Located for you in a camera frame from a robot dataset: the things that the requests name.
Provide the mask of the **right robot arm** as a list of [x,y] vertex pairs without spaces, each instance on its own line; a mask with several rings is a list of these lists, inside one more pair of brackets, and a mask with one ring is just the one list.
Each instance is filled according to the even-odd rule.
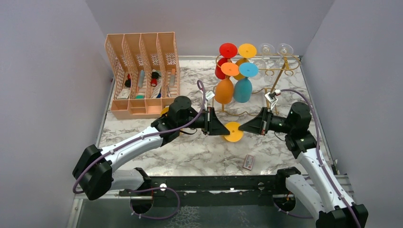
[[368,211],[363,204],[354,202],[327,165],[317,140],[308,130],[311,118],[309,105],[302,102],[295,102],[286,118],[263,107],[239,130],[259,135],[269,131],[285,133],[287,149],[313,184],[309,185],[296,168],[286,168],[278,170],[274,187],[280,193],[293,193],[316,221],[317,228],[363,228]]

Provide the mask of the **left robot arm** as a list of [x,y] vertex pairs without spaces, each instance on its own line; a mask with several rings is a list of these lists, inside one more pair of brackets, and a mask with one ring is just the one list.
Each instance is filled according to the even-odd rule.
[[166,114],[135,136],[103,148],[94,144],[86,147],[72,171],[76,180],[73,192],[84,193],[89,200],[96,200],[112,189],[132,189],[144,195],[149,190],[149,181],[141,171],[135,170],[134,180],[127,183],[122,179],[123,172],[117,170],[131,159],[172,142],[184,128],[200,129],[203,134],[212,136],[230,134],[213,107],[203,106],[197,112],[188,97],[178,96]]

